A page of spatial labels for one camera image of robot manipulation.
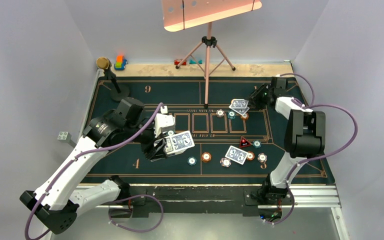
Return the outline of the next card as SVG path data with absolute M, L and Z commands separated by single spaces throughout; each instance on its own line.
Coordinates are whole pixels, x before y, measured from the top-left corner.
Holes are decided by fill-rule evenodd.
M 189 130 L 176 133 L 168 138 L 171 143 L 170 153 L 180 153 L 195 146 L 192 134 Z

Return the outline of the green poker chip stack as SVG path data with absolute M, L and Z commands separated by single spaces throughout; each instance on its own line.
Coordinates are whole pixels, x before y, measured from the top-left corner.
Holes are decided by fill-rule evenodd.
M 194 166 L 196 163 L 197 163 L 197 159 L 195 157 L 189 157 L 187 159 L 187 163 L 190 165 L 190 166 Z

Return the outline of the red triangular dealer button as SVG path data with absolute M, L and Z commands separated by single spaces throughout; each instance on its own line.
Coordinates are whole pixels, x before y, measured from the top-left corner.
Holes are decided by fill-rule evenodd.
M 253 143 L 251 141 L 246 139 L 244 136 L 240 137 L 240 142 L 239 142 L 239 148 L 240 149 L 252 147 L 252 146 L 253 146 Z

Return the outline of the orange poker chip stack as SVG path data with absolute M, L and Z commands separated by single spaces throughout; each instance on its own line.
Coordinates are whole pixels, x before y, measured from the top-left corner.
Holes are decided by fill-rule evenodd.
M 212 155 L 209 152 L 204 152 L 201 155 L 201 161 L 204 163 L 208 163 L 212 160 Z

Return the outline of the pink poker chip stack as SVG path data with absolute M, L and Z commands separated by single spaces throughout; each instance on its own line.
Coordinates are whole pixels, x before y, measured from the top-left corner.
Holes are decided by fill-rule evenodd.
M 229 168 L 231 166 L 231 164 L 232 164 L 232 162 L 228 158 L 223 157 L 220 159 L 220 165 L 224 168 Z

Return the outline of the blue playing card deck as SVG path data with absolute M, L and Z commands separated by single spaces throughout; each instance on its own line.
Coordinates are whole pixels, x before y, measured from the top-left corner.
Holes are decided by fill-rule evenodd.
M 179 155 L 186 151 L 191 146 L 181 146 L 180 144 L 175 145 L 171 137 L 164 137 L 156 140 L 153 143 L 156 155 L 161 158 L 168 158 L 171 156 Z

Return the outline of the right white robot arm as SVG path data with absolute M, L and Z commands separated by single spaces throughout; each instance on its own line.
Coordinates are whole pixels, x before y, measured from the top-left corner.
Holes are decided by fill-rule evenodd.
M 249 194 L 260 204 L 274 204 L 289 193 L 292 180 L 305 161 L 324 153 L 326 145 L 326 115 L 305 106 L 299 99 L 288 96 L 288 78 L 274 76 L 248 97 L 255 109 L 272 107 L 287 120 L 285 152 L 277 167 L 265 178 L 262 186 Z

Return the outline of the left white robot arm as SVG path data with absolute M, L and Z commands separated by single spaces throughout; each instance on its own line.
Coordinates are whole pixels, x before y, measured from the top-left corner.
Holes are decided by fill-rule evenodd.
M 76 146 L 55 173 L 36 190 L 27 190 L 20 201 L 37 217 L 48 232 L 66 231 L 83 213 L 103 203 L 118 205 L 130 198 L 130 186 L 114 175 L 98 186 L 76 192 L 78 184 L 92 167 L 109 152 L 131 142 L 142 145 L 147 159 L 167 158 L 164 134 L 175 129 L 173 117 L 160 103 L 146 123 L 140 119 L 144 105 L 127 97 L 116 109 L 94 118 L 84 129 Z

